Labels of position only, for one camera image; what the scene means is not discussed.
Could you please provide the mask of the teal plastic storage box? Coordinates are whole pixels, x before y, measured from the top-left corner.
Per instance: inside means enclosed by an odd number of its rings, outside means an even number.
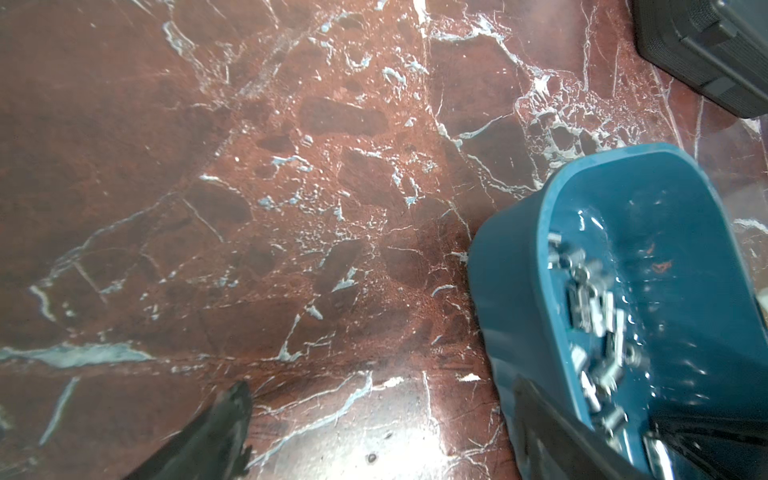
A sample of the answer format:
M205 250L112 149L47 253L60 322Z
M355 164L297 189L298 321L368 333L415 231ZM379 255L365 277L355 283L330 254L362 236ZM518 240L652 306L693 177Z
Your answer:
M660 416L767 422L767 322L724 207L695 161L669 144L573 161L490 217L469 250L471 298L512 443L513 384L532 380L633 467ZM602 293L613 328L573 328L567 285ZM571 360L624 356L624 376L592 414ZM623 407L611 438L603 408Z

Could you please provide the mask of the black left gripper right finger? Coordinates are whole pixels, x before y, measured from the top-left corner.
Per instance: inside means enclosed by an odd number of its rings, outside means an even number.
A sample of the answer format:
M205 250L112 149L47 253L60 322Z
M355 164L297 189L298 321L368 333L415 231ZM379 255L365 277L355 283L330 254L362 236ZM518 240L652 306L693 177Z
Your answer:
M648 479L538 384L513 384L512 443L524 479Z

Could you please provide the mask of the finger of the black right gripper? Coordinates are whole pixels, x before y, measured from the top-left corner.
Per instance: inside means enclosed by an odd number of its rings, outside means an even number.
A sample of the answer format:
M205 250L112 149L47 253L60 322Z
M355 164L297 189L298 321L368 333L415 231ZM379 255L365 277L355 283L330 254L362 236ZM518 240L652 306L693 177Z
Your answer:
M648 432L667 446L676 479L767 477L765 420L660 416Z

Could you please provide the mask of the black plastic tool case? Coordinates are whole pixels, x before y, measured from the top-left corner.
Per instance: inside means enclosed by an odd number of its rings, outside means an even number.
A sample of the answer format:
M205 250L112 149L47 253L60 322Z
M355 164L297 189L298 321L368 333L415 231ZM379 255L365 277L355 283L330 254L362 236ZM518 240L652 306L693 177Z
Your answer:
M740 118L767 113L765 1L632 1L641 57Z

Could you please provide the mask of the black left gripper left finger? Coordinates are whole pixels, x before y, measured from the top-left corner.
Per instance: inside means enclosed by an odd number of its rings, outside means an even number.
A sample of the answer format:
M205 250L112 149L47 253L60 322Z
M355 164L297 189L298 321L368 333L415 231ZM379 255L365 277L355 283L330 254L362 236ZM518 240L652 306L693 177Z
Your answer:
M249 387L238 381L127 477L241 479L249 472L251 415Z

